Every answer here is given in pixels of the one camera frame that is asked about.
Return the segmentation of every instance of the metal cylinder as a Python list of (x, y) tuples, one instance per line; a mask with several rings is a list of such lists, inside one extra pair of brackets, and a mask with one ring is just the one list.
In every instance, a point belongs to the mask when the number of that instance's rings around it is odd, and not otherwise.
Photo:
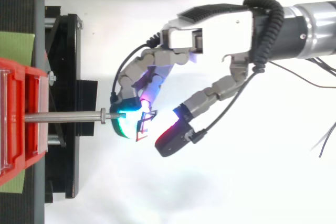
[(52, 27), (54, 26), (55, 20), (56, 20), (55, 18), (45, 18), (44, 27), (52, 29)]
[(48, 135), (48, 145), (60, 145), (61, 142), (59, 140), (58, 135)]
[(26, 114), (26, 123), (80, 123), (100, 121), (105, 124), (106, 119), (124, 118), (124, 113), (106, 113), (101, 111), (78, 111), (78, 112), (46, 112)]
[[(336, 2), (297, 4), (283, 11), (285, 20), (269, 60), (336, 54)], [(266, 14), (255, 17), (254, 49), (267, 24)]]
[(297, 57), (314, 58), (336, 53), (336, 6), (333, 2), (298, 4), (305, 18), (308, 34), (305, 47)]

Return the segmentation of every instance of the coiled cable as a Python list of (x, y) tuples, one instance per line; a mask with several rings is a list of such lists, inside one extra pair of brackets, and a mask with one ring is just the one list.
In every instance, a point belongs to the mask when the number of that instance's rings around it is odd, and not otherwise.
[(146, 41), (146, 45), (150, 48), (155, 48), (160, 44), (160, 33), (154, 34), (149, 40)]
[(253, 74), (244, 82), (243, 85), (237, 91), (235, 97), (231, 100), (229, 105), (225, 108), (225, 110), (205, 129), (196, 133), (196, 135), (203, 136), (209, 131), (220, 119), (229, 111), (229, 109), (233, 106), (236, 100), (239, 98), (243, 90), (250, 83), (250, 81), (259, 73), (265, 72), (266, 63), (268, 62), (269, 55), (271, 54), (271, 50), (275, 41), (281, 31), (282, 25), (284, 23), (283, 17), (283, 7), (275, 0), (244, 0), (244, 5), (247, 5), (251, 8), (262, 8), (269, 10), (269, 19), (268, 24), (265, 28), (265, 32), (260, 40), (260, 43), (254, 53), (252, 55), (254, 67)]
[(253, 72), (264, 73), (272, 47), (275, 44), (284, 23), (284, 9), (276, 0), (244, 0), (243, 4), (251, 8), (269, 10), (269, 19), (264, 30), (264, 35), (261, 38), (256, 52), (252, 55), (253, 63), (255, 65), (253, 67)]

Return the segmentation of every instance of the small plastic object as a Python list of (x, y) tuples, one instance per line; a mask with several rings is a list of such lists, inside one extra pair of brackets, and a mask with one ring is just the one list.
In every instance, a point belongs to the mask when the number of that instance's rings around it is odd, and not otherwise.
[(48, 126), (25, 125), (25, 112), (48, 110), (48, 88), (42, 70), (0, 58), (0, 186), (47, 150)]

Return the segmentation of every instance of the metal rod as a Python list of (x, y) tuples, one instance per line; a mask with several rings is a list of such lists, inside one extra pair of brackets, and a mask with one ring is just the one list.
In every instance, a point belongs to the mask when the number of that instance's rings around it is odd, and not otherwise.
[(48, 135), (48, 145), (61, 145), (58, 135)]
[(26, 123), (82, 123), (100, 121), (106, 123), (106, 119), (125, 118), (125, 113), (106, 113), (101, 111), (76, 111), (76, 112), (45, 112), (26, 114)]
[(45, 18), (44, 27), (51, 29), (54, 26), (55, 20), (56, 20), (55, 18)]

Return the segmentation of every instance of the green light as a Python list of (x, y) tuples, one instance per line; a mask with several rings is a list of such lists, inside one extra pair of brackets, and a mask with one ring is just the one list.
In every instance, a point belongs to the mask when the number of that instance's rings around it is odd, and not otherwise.
[(143, 103), (143, 106), (135, 111), (118, 111), (119, 113), (126, 113), (126, 118), (118, 119), (120, 131), (125, 137), (132, 140), (137, 139), (138, 121), (141, 120), (142, 112), (149, 112), (149, 108), (146, 105)]

